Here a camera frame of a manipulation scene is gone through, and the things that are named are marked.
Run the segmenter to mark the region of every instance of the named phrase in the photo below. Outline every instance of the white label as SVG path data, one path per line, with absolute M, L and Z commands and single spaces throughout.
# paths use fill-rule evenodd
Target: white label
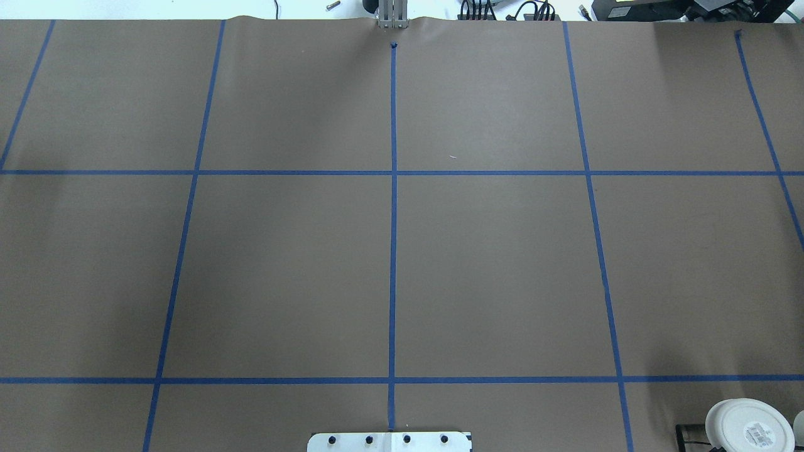
M 758 449 L 767 449 L 776 442 L 776 434 L 765 423 L 755 421 L 745 424 L 745 441 Z
M 630 10 L 631 10 L 630 6 L 620 6 L 618 8 L 612 8 L 611 11 L 609 11 L 608 18 L 625 17 L 628 15 L 628 11 Z

